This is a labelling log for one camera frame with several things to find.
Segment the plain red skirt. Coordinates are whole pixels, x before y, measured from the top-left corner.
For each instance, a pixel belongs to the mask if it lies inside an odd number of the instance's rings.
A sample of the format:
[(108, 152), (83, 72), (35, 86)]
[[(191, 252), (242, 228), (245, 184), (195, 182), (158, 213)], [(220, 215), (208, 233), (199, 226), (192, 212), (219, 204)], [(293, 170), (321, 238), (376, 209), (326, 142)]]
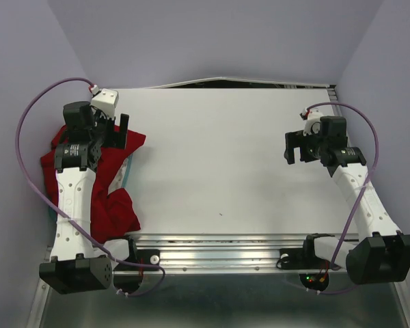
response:
[(128, 131), (126, 148), (103, 148), (91, 201), (91, 236), (99, 243), (141, 229), (133, 201), (122, 186), (128, 158), (144, 145), (146, 136)]

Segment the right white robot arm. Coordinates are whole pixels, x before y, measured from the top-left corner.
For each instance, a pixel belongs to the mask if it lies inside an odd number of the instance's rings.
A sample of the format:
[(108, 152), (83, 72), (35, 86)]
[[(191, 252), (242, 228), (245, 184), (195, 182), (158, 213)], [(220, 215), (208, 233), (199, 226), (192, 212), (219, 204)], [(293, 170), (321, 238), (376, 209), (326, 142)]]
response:
[(311, 234), (299, 259), (315, 267), (323, 260), (345, 269), (354, 284), (402, 282), (410, 269), (410, 234), (390, 218), (375, 188), (361, 150), (348, 145), (346, 120), (317, 111), (302, 116), (304, 129), (286, 133), (284, 157), (304, 163), (320, 161), (351, 208), (359, 242), (352, 245), (329, 234)]

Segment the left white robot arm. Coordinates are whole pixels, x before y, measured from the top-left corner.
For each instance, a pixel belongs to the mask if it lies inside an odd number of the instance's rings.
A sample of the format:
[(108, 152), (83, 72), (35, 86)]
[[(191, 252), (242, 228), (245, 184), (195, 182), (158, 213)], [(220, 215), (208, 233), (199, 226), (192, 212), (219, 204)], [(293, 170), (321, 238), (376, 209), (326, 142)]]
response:
[(87, 101), (64, 105), (66, 140), (54, 154), (58, 208), (55, 242), (50, 260), (39, 276), (66, 295), (105, 290), (111, 285), (112, 265), (107, 249), (91, 238), (91, 200), (102, 147), (126, 147), (129, 116), (95, 109)]

